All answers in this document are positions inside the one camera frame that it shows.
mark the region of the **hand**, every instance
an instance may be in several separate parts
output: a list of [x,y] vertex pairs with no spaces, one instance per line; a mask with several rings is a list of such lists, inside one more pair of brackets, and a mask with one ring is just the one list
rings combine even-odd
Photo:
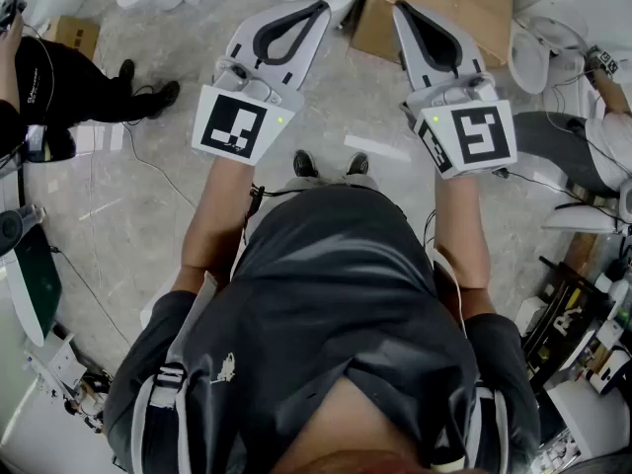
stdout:
[[0,61],[15,61],[18,47],[22,41],[22,30],[24,29],[24,20],[22,14],[16,14],[11,30],[0,35]]

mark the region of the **person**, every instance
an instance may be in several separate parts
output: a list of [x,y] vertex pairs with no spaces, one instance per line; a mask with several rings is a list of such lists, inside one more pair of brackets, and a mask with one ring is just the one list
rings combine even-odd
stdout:
[[93,119],[101,122],[158,118],[178,98],[180,85],[167,83],[155,94],[132,96],[134,63],[126,60],[109,79],[81,52],[60,43],[22,37],[17,13],[9,32],[0,35],[0,157],[25,141],[27,126],[45,125],[46,161],[74,156],[68,128]]
[[[367,176],[365,154],[336,183],[303,150],[293,165],[297,177],[249,217],[231,277],[255,169],[215,158],[173,289],[155,304],[105,407],[121,464],[136,474],[179,472],[187,457],[195,473],[456,471],[482,378],[503,395],[507,435],[476,435],[470,466],[503,472],[494,451],[504,436],[507,472],[525,471],[539,445],[538,412],[517,328],[488,294],[477,180],[436,179],[434,246],[457,289]],[[190,311],[199,315],[184,328]],[[188,382],[186,453],[182,416],[179,424],[165,402],[136,402],[155,374],[173,373],[165,360],[174,351]],[[158,400],[174,390],[168,379]]]
[[591,194],[617,198],[622,183],[632,177],[632,87],[612,81],[595,57],[589,56],[586,71],[605,102],[604,119],[545,112],[516,115],[517,150],[553,162]]

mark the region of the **floor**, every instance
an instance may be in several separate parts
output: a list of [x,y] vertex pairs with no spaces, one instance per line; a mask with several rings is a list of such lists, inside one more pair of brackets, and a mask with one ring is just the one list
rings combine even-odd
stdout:
[[[177,104],[162,118],[133,128],[138,156],[160,167],[197,203],[212,156],[191,148],[200,87],[210,83],[217,55],[224,52],[245,18],[281,0],[202,0],[169,13],[124,12],[116,0],[87,0],[80,17],[102,24],[96,61],[116,75],[120,64],[137,64],[137,85],[172,79],[182,83]],[[410,87],[399,66],[349,49],[348,39],[326,37],[303,86],[307,104],[257,168],[256,183],[278,189],[292,176],[297,148],[310,150],[325,175],[341,174],[355,152],[349,134],[391,145],[410,163],[370,155],[370,174],[404,210],[416,233],[434,208],[434,174],[422,142],[407,128],[398,104]],[[44,228],[88,282],[118,332],[65,260],[55,256],[63,283],[58,319],[76,333],[77,347],[115,371],[140,332],[139,312],[179,263],[192,208],[156,170],[138,162],[129,135],[122,149],[105,130],[103,149],[63,163],[28,166],[28,199],[44,205]],[[514,167],[553,180],[546,163],[520,157]],[[485,229],[492,254],[491,294],[498,311],[513,317],[543,276],[539,255],[563,257],[570,235],[546,232],[541,222],[565,200],[523,180],[481,177]]]

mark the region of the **gray pants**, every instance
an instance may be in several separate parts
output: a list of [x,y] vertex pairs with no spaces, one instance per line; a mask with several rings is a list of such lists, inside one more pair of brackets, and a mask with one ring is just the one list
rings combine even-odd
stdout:
[[549,113],[522,113],[513,117],[517,150],[546,158],[578,186],[603,198],[617,197],[601,179],[586,139],[585,118]]
[[373,179],[365,176],[364,174],[353,174],[351,176],[343,176],[340,180],[326,180],[322,178],[293,178],[285,185],[285,188],[279,190],[279,192],[292,192],[280,197],[271,197],[266,200],[257,213],[248,220],[248,226],[244,233],[244,240],[246,244],[250,241],[253,233],[257,227],[261,224],[263,219],[272,212],[275,207],[278,207],[285,201],[299,195],[300,191],[311,190],[313,188],[321,188],[330,185],[347,185],[347,186],[360,186],[369,188],[371,190],[379,191],[377,183]]

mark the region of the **cardboard box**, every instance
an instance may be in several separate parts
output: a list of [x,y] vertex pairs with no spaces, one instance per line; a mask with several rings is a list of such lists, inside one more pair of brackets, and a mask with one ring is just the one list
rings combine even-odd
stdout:
[[[392,6],[397,0],[366,0],[352,47],[399,62]],[[513,0],[406,0],[433,9],[468,32],[481,47],[487,67],[507,63]]]
[[60,16],[50,21],[50,26],[43,37],[76,49],[92,60],[97,48],[99,30],[98,25],[89,21]]

